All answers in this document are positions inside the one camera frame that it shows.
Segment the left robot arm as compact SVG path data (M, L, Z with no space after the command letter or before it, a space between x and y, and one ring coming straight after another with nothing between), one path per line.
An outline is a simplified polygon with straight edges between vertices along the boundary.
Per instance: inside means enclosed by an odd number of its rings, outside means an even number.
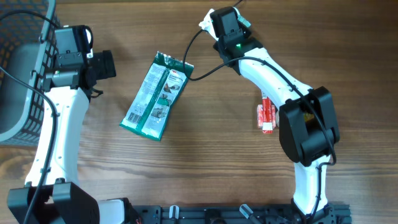
M79 186L77 160L81 128L91 99L102 94L97 81L116 76L111 51L93 53L85 25L55 30L57 53L42 77L44 116L35 161L22 188L7 206L19 223L105 223L124 221L122 200L99 202Z

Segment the orange jar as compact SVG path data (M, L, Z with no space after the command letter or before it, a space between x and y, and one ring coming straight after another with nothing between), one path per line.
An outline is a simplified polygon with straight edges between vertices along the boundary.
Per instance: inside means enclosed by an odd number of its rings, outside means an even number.
M272 115L271 115L272 128L275 129L275 127L276 127L276 118L275 118L276 108L275 108L274 105L271 105L271 111L272 111ZM262 105L258 105L257 106L257 127L259 129L263 129L263 124L264 124L263 106Z

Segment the red stick sachet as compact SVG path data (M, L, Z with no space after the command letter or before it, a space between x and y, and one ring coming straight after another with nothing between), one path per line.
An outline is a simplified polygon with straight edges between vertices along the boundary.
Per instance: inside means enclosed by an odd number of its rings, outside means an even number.
M264 92L262 92L262 107L263 107L262 131L264 134L272 134L274 129L272 122L272 103Z

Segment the green 3M package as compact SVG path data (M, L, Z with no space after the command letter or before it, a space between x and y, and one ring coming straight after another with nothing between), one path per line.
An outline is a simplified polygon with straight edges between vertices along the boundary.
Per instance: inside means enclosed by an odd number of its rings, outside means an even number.
M185 88L194 66L157 52L120 127L160 141L170 110Z

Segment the teal snack packet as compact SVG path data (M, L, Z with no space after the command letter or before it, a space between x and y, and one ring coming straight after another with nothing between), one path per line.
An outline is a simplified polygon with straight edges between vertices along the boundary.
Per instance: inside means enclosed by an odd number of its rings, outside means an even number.
M246 20L242 15L238 16L238 21L242 23L242 25L245 26L246 28L251 27L251 23L248 20Z

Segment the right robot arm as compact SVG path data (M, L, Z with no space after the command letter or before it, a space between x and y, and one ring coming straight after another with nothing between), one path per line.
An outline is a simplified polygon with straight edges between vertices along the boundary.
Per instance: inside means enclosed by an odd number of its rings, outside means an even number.
M210 9L200 22L215 40L226 66L255 84L279 113L279 141L294 163L293 202L300 214L313 219L328 200L326 168L336 163L334 145L340 140L331 93L298 81L278 65L251 34L250 23L236 7Z

